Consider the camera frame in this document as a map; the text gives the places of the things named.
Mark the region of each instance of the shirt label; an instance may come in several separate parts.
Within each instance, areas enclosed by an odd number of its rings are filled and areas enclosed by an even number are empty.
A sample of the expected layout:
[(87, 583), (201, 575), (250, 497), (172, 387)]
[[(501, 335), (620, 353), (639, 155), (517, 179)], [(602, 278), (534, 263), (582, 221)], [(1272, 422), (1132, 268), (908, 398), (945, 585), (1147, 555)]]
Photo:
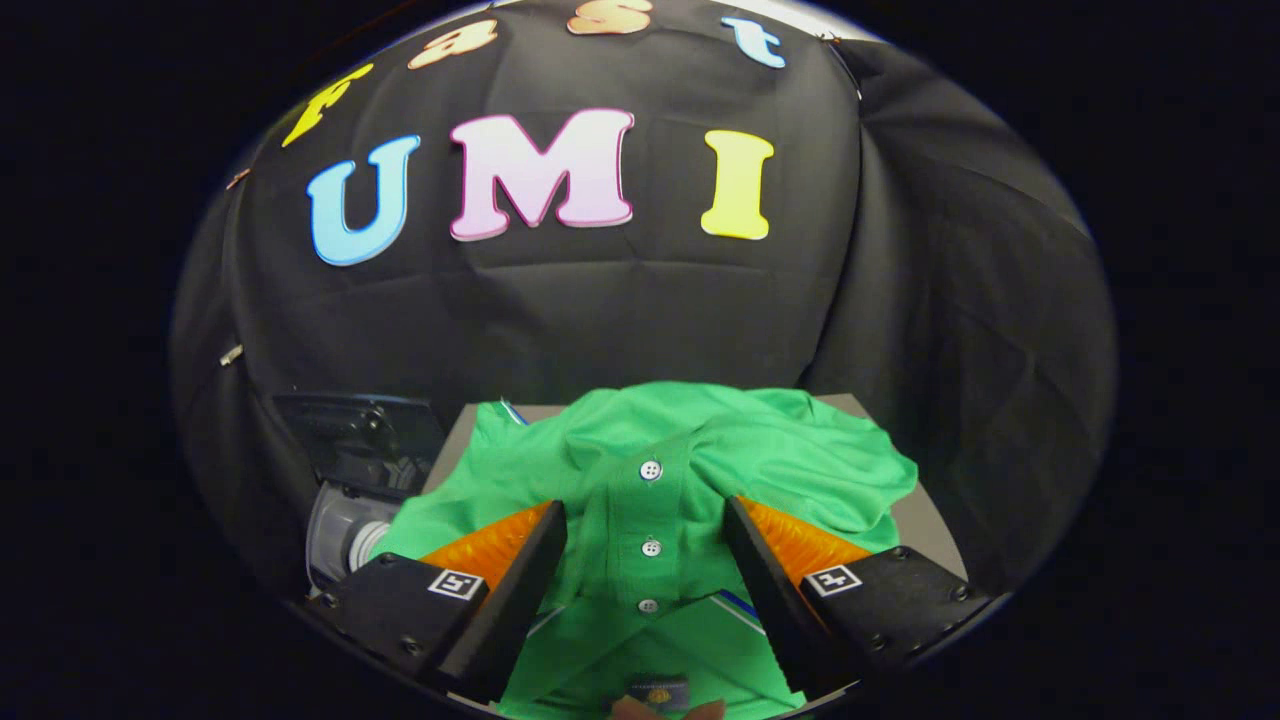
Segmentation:
[(627, 694), (654, 712), (689, 711), (689, 678), (684, 675), (639, 675), (632, 678)]

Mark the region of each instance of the orange gripper pad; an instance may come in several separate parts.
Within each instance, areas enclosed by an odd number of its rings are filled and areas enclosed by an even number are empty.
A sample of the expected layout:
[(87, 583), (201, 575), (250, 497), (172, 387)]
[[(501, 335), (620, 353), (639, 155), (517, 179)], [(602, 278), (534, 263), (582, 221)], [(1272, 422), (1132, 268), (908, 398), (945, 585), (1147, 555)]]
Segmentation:
[(781, 510), (737, 496), (746, 507), (746, 514), (755, 528), (764, 536), (773, 556), (778, 559), (791, 584), (800, 588), (805, 575), (845, 565), (864, 557), (870, 552), (858, 547), (845, 538), (792, 518)]
[(480, 575), (490, 592), (498, 587), (552, 501), (508, 515), (422, 556), (422, 562)]

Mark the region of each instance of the black device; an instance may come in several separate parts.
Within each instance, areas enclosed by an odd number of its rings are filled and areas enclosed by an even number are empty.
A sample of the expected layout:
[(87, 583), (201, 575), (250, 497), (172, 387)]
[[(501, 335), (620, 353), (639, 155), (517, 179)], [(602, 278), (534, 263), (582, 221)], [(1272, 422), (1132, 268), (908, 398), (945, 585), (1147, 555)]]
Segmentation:
[(321, 483), (404, 501), (422, 492), (444, 447), (426, 400), (342, 393), (278, 393), (271, 400)]
[(568, 537), (554, 501), (502, 582), (384, 552), (306, 603), (360, 652), (476, 702), (502, 697)]
[(992, 600), (906, 546), (810, 573), (797, 589), (736, 497), (724, 539), (787, 685), (810, 700), (911, 667)]

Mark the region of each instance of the white button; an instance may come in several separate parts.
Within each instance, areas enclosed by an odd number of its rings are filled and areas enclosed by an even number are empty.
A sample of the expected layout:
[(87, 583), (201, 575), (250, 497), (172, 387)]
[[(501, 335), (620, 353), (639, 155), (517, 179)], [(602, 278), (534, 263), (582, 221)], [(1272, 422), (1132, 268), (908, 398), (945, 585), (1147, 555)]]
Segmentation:
[(654, 482), (662, 477), (662, 464), (657, 460), (650, 460), (640, 466), (640, 477), (648, 482)]

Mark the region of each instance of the letter u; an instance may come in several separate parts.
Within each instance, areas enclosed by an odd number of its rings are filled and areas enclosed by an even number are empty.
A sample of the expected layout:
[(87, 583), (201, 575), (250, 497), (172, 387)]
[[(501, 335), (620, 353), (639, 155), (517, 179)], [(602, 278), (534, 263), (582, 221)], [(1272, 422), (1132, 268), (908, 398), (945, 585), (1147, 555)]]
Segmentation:
[(416, 135), (384, 142), (369, 154), (378, 168), (378, 211), (360, 231), (347, 227), (347, 178), (356, 172), (351, 160), (323, 170), (307, 184), (311, 196), (311, 237), (316, 255), (339, 268), (375, 258), (404, 229), (408, 195), (408, 156), (417, 150)]

